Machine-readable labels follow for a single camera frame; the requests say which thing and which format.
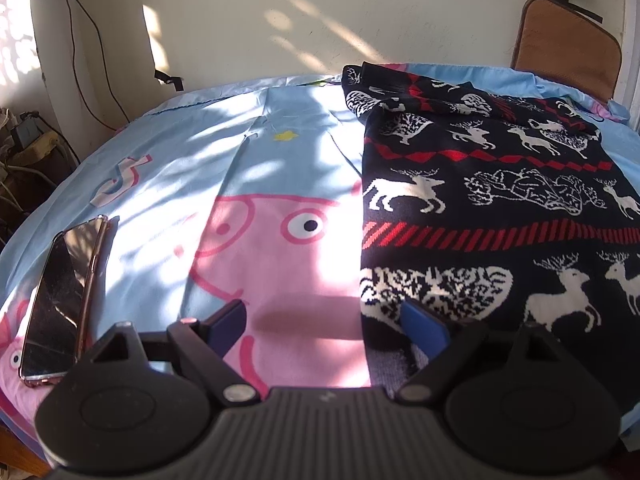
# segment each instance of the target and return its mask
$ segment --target pink cartoon pig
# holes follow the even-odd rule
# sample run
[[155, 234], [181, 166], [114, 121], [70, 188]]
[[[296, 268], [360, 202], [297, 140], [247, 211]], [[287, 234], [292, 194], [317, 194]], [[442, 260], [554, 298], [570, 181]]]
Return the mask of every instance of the pink cartoon pig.
[[26, 331], [25, 313], [29, 301], [21, 301], [14, 311], [15, 324], [19, 325], [17, 335], [11, 339], [12, 330], [9, 320], [12, 309], [0, 319], [0, 410], [12, 422], [31, 438], [36, 438], [33, 417], [42, 399], [51, 390], [50, 387], [29, 388], [18, 376], [22, 357], [22, 341]]
[[262, 396], [271, 386], [369, 384], [358, 276], [359, 187], [340, 202], [219, 197], [195, 251], [193, 281], [248, 321], [226, 361]]

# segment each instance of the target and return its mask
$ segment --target yellow star print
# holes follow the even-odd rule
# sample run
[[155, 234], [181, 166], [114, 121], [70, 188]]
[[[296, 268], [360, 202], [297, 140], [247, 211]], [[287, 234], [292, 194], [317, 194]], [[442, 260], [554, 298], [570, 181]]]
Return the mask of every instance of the yellow star print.
[[276, 134], [273, 136], [273, 140], [292, 140], [298, 137], [298, 134], [293, 133], [291, 130], [287, 130], [286, 132], [282, 132], [281, 134]]

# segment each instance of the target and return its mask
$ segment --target phone screen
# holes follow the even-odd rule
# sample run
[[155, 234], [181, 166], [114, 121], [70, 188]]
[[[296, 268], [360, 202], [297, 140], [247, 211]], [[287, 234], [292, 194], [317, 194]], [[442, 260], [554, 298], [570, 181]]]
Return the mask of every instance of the phone screen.
[[95, 218], [54, 238], [24, 337], [23, 379], [60, 376], [75, 364], [84, 332], [85, 285], [104, 220]]

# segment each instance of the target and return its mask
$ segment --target black strap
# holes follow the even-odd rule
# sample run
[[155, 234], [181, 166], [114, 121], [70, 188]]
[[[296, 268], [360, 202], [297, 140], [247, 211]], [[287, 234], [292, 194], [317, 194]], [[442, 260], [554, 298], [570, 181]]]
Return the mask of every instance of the black strap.
[[588, 16], [595, 22], [602, 23], [602, 16], [597, 15], [595, 12], [591, 12], [590, 10], [584, 9], [583, 7], [578, 7], [577, 5], [570, 4], [569, 0], [557, 0], [557, 1], [562, 6], [567, 7], [567, 9], [575, 10], [575, 12], [580, 12], [581, 14]]
[[162, 81], [163, 83], [169, 85], [169, 84], [173, 84], [175, 87], [175, 91], [176, 92], [183, 92], [184, 91], [184, 85], [182, 84], [182, 78], [178, 77], [178, 76], [170, 76], [168, 74], [165, 74], [164, 72], [160, 72], [159, 70], [156, 70], [156, 72], [154, 73], [154, 77], [156, 79], [158, 79], [158, 81]]

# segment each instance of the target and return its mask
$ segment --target brown cushion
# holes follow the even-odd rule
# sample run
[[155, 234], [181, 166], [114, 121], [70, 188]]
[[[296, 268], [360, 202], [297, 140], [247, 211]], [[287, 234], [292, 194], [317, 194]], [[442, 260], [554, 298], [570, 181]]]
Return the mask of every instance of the brown cushion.
[[527, 0], [511, 67], [582, 90], [605, 103], [622, 63], [620, 45], [589, 18], [556, 0]]

